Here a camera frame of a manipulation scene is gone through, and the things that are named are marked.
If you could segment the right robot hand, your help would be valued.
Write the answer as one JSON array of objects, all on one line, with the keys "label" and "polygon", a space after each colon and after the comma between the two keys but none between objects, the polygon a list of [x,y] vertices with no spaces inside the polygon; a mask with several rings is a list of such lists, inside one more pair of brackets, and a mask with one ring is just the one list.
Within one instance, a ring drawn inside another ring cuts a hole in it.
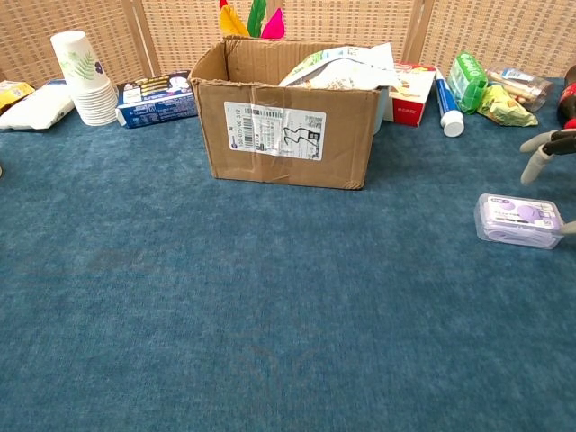
[{"label": "right robot hand", "polygon": [[521,144],[521,153],[530,153],[520,177],[522,185],[533,183],[554,156],[575,153],[575,129],[551,130],[540,133]]}]

